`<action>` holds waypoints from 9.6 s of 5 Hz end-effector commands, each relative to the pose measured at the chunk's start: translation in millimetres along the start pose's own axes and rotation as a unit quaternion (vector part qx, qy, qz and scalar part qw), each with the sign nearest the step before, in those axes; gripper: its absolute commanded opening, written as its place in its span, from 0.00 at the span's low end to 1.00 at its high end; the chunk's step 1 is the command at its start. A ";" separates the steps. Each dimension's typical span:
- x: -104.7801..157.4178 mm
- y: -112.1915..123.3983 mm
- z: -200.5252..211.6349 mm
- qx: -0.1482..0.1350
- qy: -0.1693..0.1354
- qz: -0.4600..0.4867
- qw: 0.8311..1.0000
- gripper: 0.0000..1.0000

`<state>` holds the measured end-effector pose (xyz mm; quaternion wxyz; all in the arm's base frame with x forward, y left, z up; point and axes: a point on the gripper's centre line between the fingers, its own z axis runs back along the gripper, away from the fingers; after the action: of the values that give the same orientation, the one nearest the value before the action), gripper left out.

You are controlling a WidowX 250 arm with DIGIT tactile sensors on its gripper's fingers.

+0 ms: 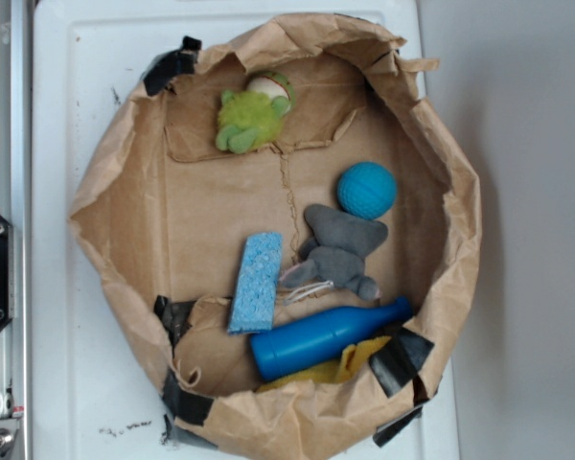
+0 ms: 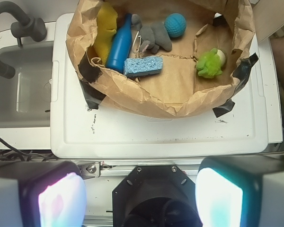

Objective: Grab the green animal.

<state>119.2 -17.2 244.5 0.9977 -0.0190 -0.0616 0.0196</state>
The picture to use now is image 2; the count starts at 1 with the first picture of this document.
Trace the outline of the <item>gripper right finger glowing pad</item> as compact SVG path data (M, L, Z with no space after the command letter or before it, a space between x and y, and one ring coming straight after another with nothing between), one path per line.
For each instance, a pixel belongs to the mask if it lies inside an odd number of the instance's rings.
M284 155L206 157L195 200L205 227L284 227Z

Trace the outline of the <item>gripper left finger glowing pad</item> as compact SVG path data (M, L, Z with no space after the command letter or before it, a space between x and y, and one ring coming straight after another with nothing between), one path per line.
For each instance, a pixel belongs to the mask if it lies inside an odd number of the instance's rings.
M0 162L0 227L80 227L86 206L75 163Z

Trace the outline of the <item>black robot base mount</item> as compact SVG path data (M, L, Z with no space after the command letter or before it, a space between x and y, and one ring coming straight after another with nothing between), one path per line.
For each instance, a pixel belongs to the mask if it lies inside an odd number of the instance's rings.
M201 227L195 183L176 165L136 166L112 192L115 227Z

